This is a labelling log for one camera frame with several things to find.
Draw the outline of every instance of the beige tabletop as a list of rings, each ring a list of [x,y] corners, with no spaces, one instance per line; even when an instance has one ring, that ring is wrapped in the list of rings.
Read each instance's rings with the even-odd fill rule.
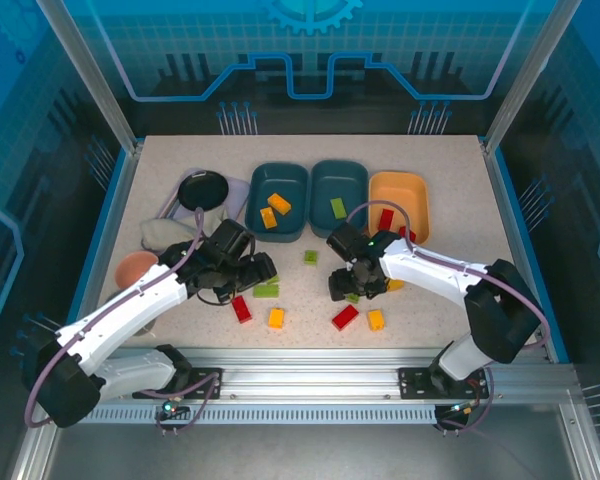
[[[269,161],[295,162],[311,169],[320,160],[350,159],[369,176],[400,170],[424,178],[429,189],[431,236],[426,247],[479,263],[511,259],[493,190],[475,136],[164,136],[147,137],[111,255],[101,303],[115,290],[113,272],[128,253],[140,249],[141,221],[153,218],[182,173],[192,167],[250,180]],[[465,312],[416,286],[373,300],[361,299],[360,315],[343,331],[331,319],[348,304],[329,298],[327,279],[343,262],[307,224],[287,244],[258,242],[280,276],[280,297],[243,294],[253,319],[238,323],[233,309],[192,298],[163,314],[150,334],[129,346],[171,343],[177,347],[329,348],[442,347],[468,331]],[[306,266],[305,250],[319,252],[318,266]],[[284,328],[267,326],[271,308],[285,310]],[[386,326],[370,331],[366,313],[382,309]]]

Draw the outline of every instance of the lime green block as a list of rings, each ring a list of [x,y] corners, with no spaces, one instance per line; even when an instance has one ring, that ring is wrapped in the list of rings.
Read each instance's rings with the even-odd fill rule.
[[[253,296],[256,298],[278,298],[280,287],[278,285],[256,285],[253,287]]]
[[[307,250],[304,252],[304,263],[305,265],[317,265],[318,264],[318,252],[315,250]]]
[[[331,208],[333,209],[336,220],[347,218],[347,211],[345,210],[344,203],[342,203],[340,197],[331,199]]]

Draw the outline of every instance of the yellow connector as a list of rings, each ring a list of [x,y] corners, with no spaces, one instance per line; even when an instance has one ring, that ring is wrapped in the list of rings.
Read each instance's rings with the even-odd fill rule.
[[[269,327],[282,328],[284,323],[284,310],[281,308],[272,308],[269,314]]]
[[[389,280],[389,284],[387,285],[387,292],[395,292],[396,290],[400,290],[404,287],[404,282],[402,280]]]
[[[287,213],[289,213],[289,210],[291,210],[291,204],[277,193],[271,195],[267,199],[267,202],[269,203],[269,205],[275,208],[281,215],[286,215]]]
[[[264,223],[264,228],[266,228],[267,230],[278,226],[278,222],[276,222],[276,216],[274,215],[273,209],[271,207],[261,209],[260,215],[262,215],[262,222]]]
[[[367,318],[369,319],[369,328],[372,331],[384,329],[384,317],[381,310],[371,310],[367,314]]]

